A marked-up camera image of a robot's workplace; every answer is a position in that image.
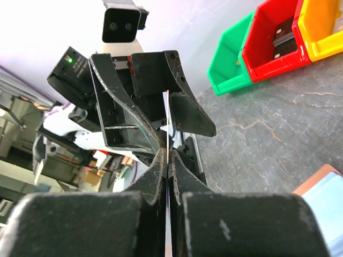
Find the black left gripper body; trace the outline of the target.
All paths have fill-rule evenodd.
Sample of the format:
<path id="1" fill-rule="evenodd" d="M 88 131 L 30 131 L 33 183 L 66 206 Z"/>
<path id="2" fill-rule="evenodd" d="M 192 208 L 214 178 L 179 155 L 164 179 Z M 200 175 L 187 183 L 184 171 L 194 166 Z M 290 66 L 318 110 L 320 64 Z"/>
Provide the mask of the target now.
<path id="1" fill-rule="evenodd" d="M 140 107 L 154 127 L 167 125 L 163 94 L 139 95 L 135 92 L 132 77 L 128 67 L 127 57 L 113 58 L 119 79 L 125 91 Z M 96 110 L 96 96 L 91 77 L 88 59 L 68 47 L 60 61 L 47 78 L 48 84 L 67 99 L 74 107 L 67 114 L 74 128 L 67 131 L 88 130 L 99 132 L 101 130 L 98 113 Z"/>

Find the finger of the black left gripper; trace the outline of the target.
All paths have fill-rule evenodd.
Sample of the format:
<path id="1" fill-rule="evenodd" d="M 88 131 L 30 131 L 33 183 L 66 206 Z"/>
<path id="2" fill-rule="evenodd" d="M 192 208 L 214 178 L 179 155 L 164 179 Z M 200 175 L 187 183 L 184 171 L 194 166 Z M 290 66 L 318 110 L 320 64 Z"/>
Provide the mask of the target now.
<path id="1" fill-rule="evenodd" d="M 183 72 L 178 51 L 131 55 L 134 96 L 153 96 L 169 91 L 173 128 L 206 137 L 216 135 L 216 126 L 196 100 Z"/>
<path id="2" fill-rule="evenodd" d="M 155 155 L 163 142 L 132 99 L 129 69 L 117 70 L 110 54 L 93 54 L 88 62 L 105 145 L 113 150 Z"/>

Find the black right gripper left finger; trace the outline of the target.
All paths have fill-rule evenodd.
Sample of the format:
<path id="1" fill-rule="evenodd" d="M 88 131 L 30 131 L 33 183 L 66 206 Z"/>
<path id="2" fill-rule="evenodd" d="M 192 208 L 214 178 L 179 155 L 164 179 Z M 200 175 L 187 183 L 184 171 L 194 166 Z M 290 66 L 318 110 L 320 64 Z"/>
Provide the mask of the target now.
<path id="1" fill-rule="evenodd" d="M 126 190 L 33 193 L 13 209 L 1 256 L 164 256 L 166 151 Z"/>

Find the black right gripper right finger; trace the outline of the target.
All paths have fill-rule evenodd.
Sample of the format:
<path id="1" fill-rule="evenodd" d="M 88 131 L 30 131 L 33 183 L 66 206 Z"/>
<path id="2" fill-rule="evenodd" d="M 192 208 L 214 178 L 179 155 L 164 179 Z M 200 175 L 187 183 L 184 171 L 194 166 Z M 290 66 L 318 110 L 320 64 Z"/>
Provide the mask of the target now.
<path id="1" fill-rule="evenodd" d="M 215 193 L 170 152 L 173 256 L 329 256 L 308 204 L 293 193 Z"/>

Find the orange gold credit card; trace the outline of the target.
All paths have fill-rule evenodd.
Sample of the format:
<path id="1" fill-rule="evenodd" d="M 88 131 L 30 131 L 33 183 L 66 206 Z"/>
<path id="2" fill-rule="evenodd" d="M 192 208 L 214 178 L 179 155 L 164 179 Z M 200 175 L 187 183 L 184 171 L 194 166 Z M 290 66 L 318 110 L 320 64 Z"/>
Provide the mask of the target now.
<path id="1" fill-rule="evenodd" d="M 171 232 L 171 220 L 170 220 L 170 201 L 169 201 L 169 150 L 170 150 L 170 139 L 169 139 L 169 124 L 170 124 L 170 108 L 169 108 L 169 90 L 166 91 L 166 162 L 167 162 L 167 190 L 166 190 L 166 236 L 165 236 L 165 256 L 172 257 L 172 232 Z"/>

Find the brown leather card holder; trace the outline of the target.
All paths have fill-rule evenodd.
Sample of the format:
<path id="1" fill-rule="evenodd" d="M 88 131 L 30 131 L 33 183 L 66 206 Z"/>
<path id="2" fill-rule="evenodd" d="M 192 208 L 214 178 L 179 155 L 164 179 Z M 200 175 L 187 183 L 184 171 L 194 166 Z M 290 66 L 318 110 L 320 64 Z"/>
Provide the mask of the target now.
<path id="1" fill-rule="evenodd" d="M 342 173 L 326 164 L 293 193 L 312 209 L 331 256 L 342 256 Z"/>

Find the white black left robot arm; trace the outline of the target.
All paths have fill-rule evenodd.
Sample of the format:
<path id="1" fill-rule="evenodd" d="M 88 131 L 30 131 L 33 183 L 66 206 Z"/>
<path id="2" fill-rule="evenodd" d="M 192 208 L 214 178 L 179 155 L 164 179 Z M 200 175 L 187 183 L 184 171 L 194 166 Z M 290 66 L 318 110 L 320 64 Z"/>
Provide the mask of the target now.
<path id="1" fill-rule="evenodd" d="M 38 132 L 71 152 L 130 152 L 150 165 L 170 147 L 162 127 L 213 137 L 175 50 L 85 57 L 68 48 L 47 78 L 69 104 L 44 115 Z"/>

